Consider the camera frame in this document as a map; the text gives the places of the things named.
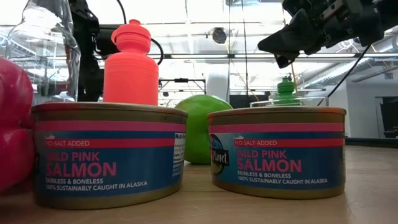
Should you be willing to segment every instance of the gold can rim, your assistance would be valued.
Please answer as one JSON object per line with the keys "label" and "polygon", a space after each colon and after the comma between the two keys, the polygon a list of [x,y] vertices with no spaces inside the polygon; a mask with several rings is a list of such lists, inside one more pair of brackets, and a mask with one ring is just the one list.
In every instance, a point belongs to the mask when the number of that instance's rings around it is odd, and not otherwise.
{"label": "gold can rim", "polygon": [[346,115],[346,110],[342,108],[326,106],[270,106],[262,108],[242,108],[233,110],[217,111],[207,115],[207,118],[217,118],[221,116],[259,114],[259,113],[336,113]]}
{"label": "gold can rim", "polygon": [[128,103],[44,103],[32,107],[32,112],[50,110],[124,110],[124,111],[147,111],[157,113],[176,114],[188,117],[188,113],[175,108],[164,108],[161,106],[138,105]]}

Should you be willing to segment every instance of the tin can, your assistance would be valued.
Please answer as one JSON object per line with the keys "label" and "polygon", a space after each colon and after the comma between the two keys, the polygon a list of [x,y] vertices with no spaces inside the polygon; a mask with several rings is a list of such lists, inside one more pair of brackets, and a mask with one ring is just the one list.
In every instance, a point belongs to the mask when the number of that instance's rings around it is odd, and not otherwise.
{"label": "tin can", "polygon": [[246,108],[208,115],[213,183],[237,193],[312,199],[343,193],[339,108]]}
{"label": "tin can", "polygon": [[186,112],[112,103],[47,103],[32,111],[37,204],[121,207],[181,187]]}

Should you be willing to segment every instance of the wooden table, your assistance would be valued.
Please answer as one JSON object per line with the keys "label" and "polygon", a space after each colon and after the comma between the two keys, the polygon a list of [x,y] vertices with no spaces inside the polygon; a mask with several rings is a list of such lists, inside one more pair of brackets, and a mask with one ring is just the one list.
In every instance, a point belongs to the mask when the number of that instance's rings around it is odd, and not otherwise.
{"label": "wooden table", "polygon": [[398,223],[398,149],[346,148],[345,194],[322,200],[276,200],[227,192],[208,166],[185,168],[183,188],[169,197],[107,210],[40,208],[31,195],[0,198],[0,223]]}

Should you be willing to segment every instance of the green bottle cap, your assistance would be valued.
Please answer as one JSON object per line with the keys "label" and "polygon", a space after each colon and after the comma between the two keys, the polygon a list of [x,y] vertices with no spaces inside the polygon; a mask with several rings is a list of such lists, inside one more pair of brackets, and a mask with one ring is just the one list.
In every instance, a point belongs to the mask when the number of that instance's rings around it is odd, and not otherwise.
{"label": "green bottle cap", "polygon": [[286,105],[286,106],[300,106],[300,100],[296,99],[293,95],[295,90],[294,82],[290,81],[287,77],[282,79],[282,82],[278,84],[278,97],[274,105]]}

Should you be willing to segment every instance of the glass bottle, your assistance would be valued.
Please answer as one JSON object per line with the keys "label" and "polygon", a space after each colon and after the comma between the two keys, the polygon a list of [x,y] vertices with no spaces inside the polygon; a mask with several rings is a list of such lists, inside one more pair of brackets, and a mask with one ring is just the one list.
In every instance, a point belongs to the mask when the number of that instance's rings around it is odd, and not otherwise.
{"label": "glass bottle", "polygon": [[76,101],[80,49],[68,0],[29,0],[22,22],[8,35],[6,58],[28,74],[33,105]]}

